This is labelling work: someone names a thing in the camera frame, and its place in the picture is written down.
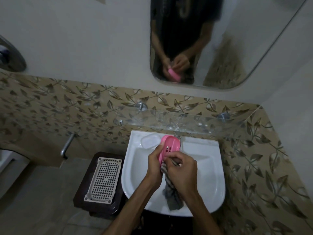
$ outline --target black t-shirt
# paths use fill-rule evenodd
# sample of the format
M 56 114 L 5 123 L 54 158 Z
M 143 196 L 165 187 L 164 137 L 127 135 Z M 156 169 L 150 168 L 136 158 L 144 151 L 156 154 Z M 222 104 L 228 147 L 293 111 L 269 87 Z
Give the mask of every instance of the black t-shirt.
M 196 42 L 203 23 L 220 18 L 223 0 L 191 0 L 189 11 L 178 3 L 151 0 L 151 19 L 156 20 L 156 34 L 171 60 Z

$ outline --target floor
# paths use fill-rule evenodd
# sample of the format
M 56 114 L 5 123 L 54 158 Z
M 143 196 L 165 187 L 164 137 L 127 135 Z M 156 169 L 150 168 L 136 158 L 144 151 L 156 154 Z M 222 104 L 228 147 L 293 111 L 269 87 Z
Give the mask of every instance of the floor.
M 89 163 L 69 158 L 60 169 L 28 166 L 0 199 L 1 234 L 101 234 L 111 221 L 90 217 L 72 202 Z

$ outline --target grid basket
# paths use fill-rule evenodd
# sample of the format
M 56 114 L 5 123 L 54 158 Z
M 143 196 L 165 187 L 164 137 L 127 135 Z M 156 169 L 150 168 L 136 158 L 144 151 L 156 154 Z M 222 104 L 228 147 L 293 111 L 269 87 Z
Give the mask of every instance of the grid basket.
M 97 168 L 84 200 L 111 204 L 115 194 L 121 165 L 121 159 L 98 158 Z

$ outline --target gray striped cloth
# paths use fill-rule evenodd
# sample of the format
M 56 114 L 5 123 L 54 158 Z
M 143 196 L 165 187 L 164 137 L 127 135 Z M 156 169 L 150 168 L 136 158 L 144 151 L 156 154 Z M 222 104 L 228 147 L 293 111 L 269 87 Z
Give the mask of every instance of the gray striped cloth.
M 173 159 L 170 158 L 170 160 L 175 166 L 179 166 Z M 168 208 L 170 210 L 181 209 L 184 206 L 184 202 L 179 197 L 178 191 L 167 175 L 167 166 L 164 161 L 162 161 L 161 172 L 165 175 L 166 186 L 163 190 L 163 195 L 166 198 Z

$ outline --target washbasin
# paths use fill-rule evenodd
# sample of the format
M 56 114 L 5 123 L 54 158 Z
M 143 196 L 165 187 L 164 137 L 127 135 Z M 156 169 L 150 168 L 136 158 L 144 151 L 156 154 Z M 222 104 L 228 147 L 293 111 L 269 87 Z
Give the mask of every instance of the washbasin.
M 148 169 L 148 155 L 155 149 L 145 149 L 141 139 L 152 132 L 132 130 L 125 155 L 122 171 L 122 187 L 125 195 L 130 198 L 135 189 L 145 177 Z M 160 138 L 166 134 L 157 133 Z M 225 179 L 221 154 L 217 141 L 182 137 L 181 152 L 193 157 L 198 162 L 197 187 L 206 208 L 209 212 L 216 211 L 225 198 Z M 162 194 L 165 188 L 165 179 L 148 201 L 145 209 L 172 216 L 191 217 L 188 207 L 184 205 L 180 210 L 168 209 L 166 199 Z

